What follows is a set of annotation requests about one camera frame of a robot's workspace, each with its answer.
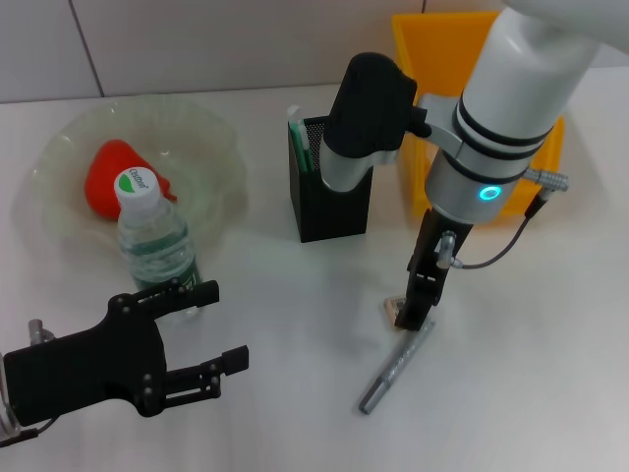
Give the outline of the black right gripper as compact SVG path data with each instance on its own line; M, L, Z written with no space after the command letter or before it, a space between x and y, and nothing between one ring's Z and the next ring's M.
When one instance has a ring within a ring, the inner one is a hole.
M448 268L437 266L438 246L445 232L455 237L453 255L456 256L473 226L451 220L434 208L423 217L414 254L409 262L409 281L402 308L395 317L398 328L418 331L430 309L440 300Z

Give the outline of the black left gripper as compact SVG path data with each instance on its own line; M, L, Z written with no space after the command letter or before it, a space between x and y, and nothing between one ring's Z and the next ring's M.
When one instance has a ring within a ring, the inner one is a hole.
M187 287L170 279L115 295L94 327L5 355L9 405L23 426L110 399L156 416L165 408L166 358L155 320L218 302L215 280Z

